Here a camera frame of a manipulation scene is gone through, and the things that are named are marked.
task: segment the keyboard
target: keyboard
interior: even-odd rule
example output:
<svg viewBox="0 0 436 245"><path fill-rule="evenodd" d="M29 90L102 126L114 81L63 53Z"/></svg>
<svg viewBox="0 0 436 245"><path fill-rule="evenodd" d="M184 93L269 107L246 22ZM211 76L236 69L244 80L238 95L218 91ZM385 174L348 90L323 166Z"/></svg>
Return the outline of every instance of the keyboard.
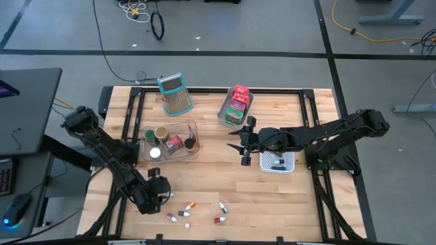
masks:
<svg viewBox="0 0 436 245"><path fill-rule="evenodd" d="M0 159L0 196L12 194L15 165L13 159Z"/></svg>

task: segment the computer mouse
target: computer mouse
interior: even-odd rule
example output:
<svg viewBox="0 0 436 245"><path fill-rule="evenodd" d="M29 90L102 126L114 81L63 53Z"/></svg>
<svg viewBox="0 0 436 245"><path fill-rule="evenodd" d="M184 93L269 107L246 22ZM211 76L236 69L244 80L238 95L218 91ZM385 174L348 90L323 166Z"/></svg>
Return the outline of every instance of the computer mouse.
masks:
<svg viewBox="0 0 436 245"><path fill-rule="evenodd" d="M17 195L6 209L5 215L3 216L3 224L7 227L13 227L18 224L25 215L30 201L31 196L29 194Z"/></svg>

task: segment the small jar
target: small jar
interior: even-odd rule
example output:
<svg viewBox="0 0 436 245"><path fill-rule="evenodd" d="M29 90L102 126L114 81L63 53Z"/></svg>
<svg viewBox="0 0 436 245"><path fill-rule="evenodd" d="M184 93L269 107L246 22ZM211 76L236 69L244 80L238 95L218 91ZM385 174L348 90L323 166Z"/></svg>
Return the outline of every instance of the small jar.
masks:
<svg viewBox="0 0 436 245"><path fill-rule="evenodd" d="M155 132L151 129L145 132L145 140L152 146L159 145L159 140L156 138Z"/></svg>
<svg viewBox="0 0 436 245"><path fill-rule="evenodd" d="M161 158L161 156L162 156L162 153L161 153L161 150L158 149L158 147L154 147L150 150L150 157L153 160L157 160L157 159Z"/></svg>
<svg viewBox="0 0 436 245"><path fill-rule="evenodd" d="M196 142L193 139L189 138L185 140L186 151L194 152L197 149L196 146Z"/></svg>
<svg viewBox="0 0 436 245"><path fill-rule="evenodd" d="M170 134L168 133L168 130L165 127L158 127L155 130L155 136L162 143L165 143L165 142L167 142L168 137L170 136Z"/></svg>

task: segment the clear plastic container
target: clear plastic container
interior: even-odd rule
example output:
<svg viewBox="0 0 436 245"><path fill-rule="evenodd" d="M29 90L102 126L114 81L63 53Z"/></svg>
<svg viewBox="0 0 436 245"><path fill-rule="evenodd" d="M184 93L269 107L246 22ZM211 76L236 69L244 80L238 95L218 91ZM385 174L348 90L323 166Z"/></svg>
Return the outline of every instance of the clear plastic container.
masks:
<svg viewBox="0 0 436 245"><path fill-rule="evenodd" d="M142 141L141 141L141 156L144 161L154 164L163 164L163 163L170 163L175 161L180 161L189 157L192 157L195 153L197 153L200 149L200 143L198 139L198 132L197 132L197 124L193 120L188 120L186 122L182 123L174 123L170 125L161 125L159 127L165 127L168 130L169 136L166 141L158 140L159 143L156 145L156 141L150 141L147 140L145 137L145 134L148 130L156 130L158 127L150 127L145 126L142 131ZM168 150L168 146L173 145L170 142L170 140L174 137L178 136L182 142L181 148L175 150L174 152L171 152L171 150ZM187 149L185 147L185 140L187 139L195 139L195 142L193 144L193 148ZM161 155L158 158L152 158L150 155L150 151L153 148L160 149Z"/></svg>

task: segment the floor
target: floor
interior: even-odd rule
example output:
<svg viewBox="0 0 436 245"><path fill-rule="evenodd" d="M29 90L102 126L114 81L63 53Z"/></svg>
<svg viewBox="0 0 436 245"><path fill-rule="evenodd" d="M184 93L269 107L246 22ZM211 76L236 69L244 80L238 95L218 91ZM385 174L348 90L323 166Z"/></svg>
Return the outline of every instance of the floor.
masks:
<svg viewBox="0 0 436 245"><path fill-rule="evenodd" d="M433 190L436 139L421 120L391 111L396 104L409 103L422 81L436 68L435 56L423 61L420 47L410 46L415 41L375 44L350 35L332 22L334 1L320 2L332 51L361 54L343 55L335 60L348 112L375 108L382 111L391 125L384 137L357 143L377 239L430 244L436 229ZM386 13L398 2L338 0L336 20L373 38L421 37L435 28L432 24L436 21L436 5L432 0L416 1L406 12L426 17L418 26L358 24L359 16ZM0 33L7 32L25 3L30 4L0 51L1 69L61 67L63 75L57 97L94 110L102 86L126 84L110 73L99 55L90 1L0 0ZM161 42L154 40L148 24L129 21L112 1L95 0L95 5L104 48L113 54L108 60L123 78L136 79L139 71L149 78L182 71L189 86L241 83L334 88L313 1L242 0L239 5L201 0L161 1L159 10L166 24ZM153 4L149 7L151 11L155 9ZM149 51L174 52L157 56ZM177 51L186 53L182 56ZM221 56L207 56L202 51L223 52ZM435 95L436 89L427 82L415 102L434 102ZM435 117L424 117L436 127ZM68 146L79 146L80 142L60 128L61 123L59 115L50 115L46 133ZM83 199L84 196L54 199L49 203L52 208L47 217L52 217L52 222L59 221L57 212L67 216L81 207ZM78 217L34 239L74 236Z"/></svg>

